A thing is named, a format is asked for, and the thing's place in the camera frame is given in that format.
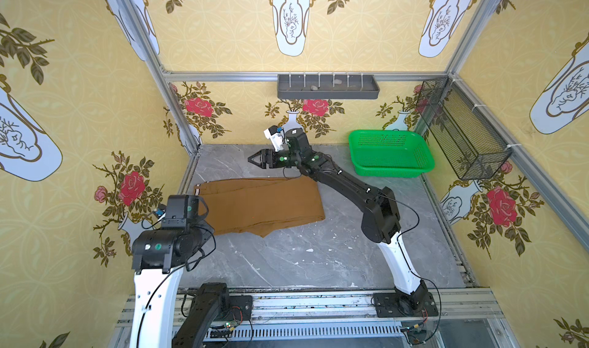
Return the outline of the brown long pants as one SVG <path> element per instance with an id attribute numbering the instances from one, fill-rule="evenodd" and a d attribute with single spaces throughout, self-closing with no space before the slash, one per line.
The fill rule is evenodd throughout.
<path id="1" fill-rule="evenodd" d="M 216 235 L 273 231 L 325 220 L 318 184 L 310 178 L 225 179 L 195 186 Z"/>

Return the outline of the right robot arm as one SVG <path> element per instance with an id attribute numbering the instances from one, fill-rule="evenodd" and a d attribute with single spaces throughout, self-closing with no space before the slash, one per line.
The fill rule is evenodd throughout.
<path id="1" fill-rule="evenodd" d="M 273 145 L 248 157 L 248 162 L 261 168 L 296 168 L 300 174 L 324 184 L 360 211 L 361 230 L 379 246 L 394 278 L 397 309 L 409 316 L 418 314 L 428 306 L 431 293 L 425 280 L 414 270 L 403 242 L 399 202 L 393 191 L 362 182 L 341 168 L 332 157 L 311 147 L 302 129 L 284 130 L 271 126 L 265 137 Z"/>

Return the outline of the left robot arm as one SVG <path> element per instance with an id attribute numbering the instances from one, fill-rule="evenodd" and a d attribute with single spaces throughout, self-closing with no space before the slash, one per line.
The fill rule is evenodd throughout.
<path id="1" fill-rule="evenodd" d="M 183 324 L 173 332 L 180 279 L 208 257 L 203 247 L 214 239 L 214 229 L 206 221 L 208 214 L 202 197 L 172 195 L 161 227 L 144 231 L 133 243 L 131 347 L 201 347 L 213 321 L 229 311 L 226 284 L 203 284 Z"/>

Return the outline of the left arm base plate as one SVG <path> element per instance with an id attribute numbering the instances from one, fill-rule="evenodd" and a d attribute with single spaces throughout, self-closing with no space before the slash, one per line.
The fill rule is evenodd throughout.
<path id="1" fill-rule="evenodd" d="M 253 296 L 252 295 L 230 295 L 229 309 L 223 314 L 226 320 L 234 320 L 238 323 L 250 321 L 253 312 Z"/>

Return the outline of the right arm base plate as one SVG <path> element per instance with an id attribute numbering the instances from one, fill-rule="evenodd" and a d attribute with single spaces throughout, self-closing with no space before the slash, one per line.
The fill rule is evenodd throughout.
<path id="1" fill-rule="evenodd" d="M 431 293 L 405 295 L 402 293 L 375 293 L 371 299 L 377 316 L 385 317 L 438 317 L 440 312 Z"/>

